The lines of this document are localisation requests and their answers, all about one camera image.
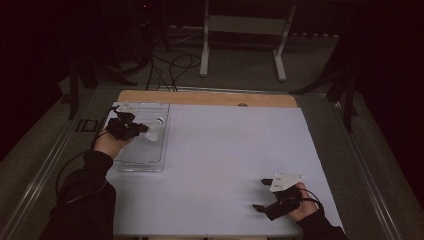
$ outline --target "gray floor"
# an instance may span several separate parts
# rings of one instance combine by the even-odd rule
[[[179,91],[220,89],[287,94],[318,78],[336,43],[337,39],[291,37],[283,54],[286,83],[277,79],[269,45],[252,48],[252,44],[241,44],[229,49],[217,44],[211,49],[207,77],[200,77],[196,67],[176,83]],[[201,43],[196,39],[171,46],[173,50],[201,53]],[[163,53],[161,49],[158,46],[154,55],[168,61],[179,55]],[[188,62],[186,58],[176,63]],[[158,87],[159,76],[170,85],[169,64],[155,61],[155,67],[160,71],[154,72],[150,90]],[[181,69],[173,71],[178,76]],[[131,76],[129,80],[139,83],[132,89],[144,89],[148,76],[149,68]],[[160,80],[161,90],[167,89],[164,81]],[[55,104],[0,164],[2,229],[7,230],[4,236],[12,236],[2,239],[37,238],[48,220],[49,209],[54,206],[54,183],[60,167],[70,156],[87,149],[94,137],[94,133],[75,132],[77,120],[101,120],[119,92],[129,89],[104,78],[96,90],[80,88],[82,104],[75,121],[67,120],[68,105]],[[327,89],[323,86],[296,99],[307,120],[346,234],[352,240],[424,239],[423,210],[361,95],[355,95],[358,115],[352,119],[354,132],[350,134],[341,123],[338,105],[326,101],[323,93]],[[76,161],[68,172],[80,164]],[[38,174],[40,168],[47,169],[48,174]]]

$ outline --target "black device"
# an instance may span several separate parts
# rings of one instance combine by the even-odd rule
[[[128,140],[149,130],[149,127],[142,123],[133,123],[135,119],[134,114],[117,112],[116,109],[113,111],[118,117],[109,119],[106,130],[112,134],[115,139]]]
[[[261,182],[264,185],[271,186],[272,179],[262,179]],[[252,204],[256,211],[265,213],[271,221],[297,209],[302,201],[302,194],[296,186],[291,186],[284,191],[273,192],[273,194],[277,201],[268,207]]]

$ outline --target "transparent box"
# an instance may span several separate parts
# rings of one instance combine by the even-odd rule
[[[126,111],[135,115],[133,123],[149,126],[147,133],[140,133],[115,158],[115,161],[119,161],[117,165],[119,170],[162,172],[165,167],[165,132],[170,104],[151,102],[116,102],[114,104],[114,106],[118,105],[121,108],[124,106]]]

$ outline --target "wooden edge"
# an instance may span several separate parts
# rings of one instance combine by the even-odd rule
[[[297,108],[296,100],[290,95],[218,92],[168,92],[124,90],[118,102],[168,102],[171,104],[198,104],[252,107]]]

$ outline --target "dark background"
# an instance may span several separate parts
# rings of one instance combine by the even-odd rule
[[[211,11],[279,16],[279,12],[266,10],[269,8],[253,7],[254,1],[242,2],[245,5],[239,8],[240,1],[217,0]],[[103,3],[99,0],[1,3],[1,159],[60,99],[57,83],[69,75],[69,59],[75,51],[82,49],[105,64],[116,60],[116,49],[99,10]],[[164,0],[163,3],[168,25],[203,25],[202,1]],[[418,1],[383,1],[372,8],[305,4],[298,7],[291,29],[292,33],[341,35],[341,44],[333,53],[338,63],[349,62],[357,49],[362,50],[364,64],[355,72],[356,90],[363,94],[421,206],[424,204],[421,190],[424,182],[421,173],[423,15],[424,8]],[[358,20],[349,22],[352,16]],[[76,45],[82,48],[75,50]]]

